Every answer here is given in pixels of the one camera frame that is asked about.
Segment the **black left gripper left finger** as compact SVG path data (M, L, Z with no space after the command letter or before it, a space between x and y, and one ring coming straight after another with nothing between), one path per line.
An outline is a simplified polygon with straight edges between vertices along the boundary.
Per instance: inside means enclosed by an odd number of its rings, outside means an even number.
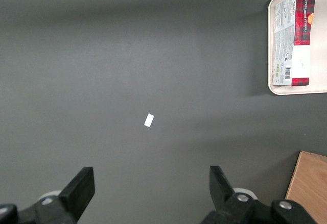
M35 204L36 223L77 223L95 194L94 169L82 168L57 195Z

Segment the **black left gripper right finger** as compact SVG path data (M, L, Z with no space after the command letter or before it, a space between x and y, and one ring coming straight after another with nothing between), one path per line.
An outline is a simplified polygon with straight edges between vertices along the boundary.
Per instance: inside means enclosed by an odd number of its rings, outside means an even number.
M255 201L247 193L236 193L220 166L209 169L209 192L215 206L203 223L250 223Z

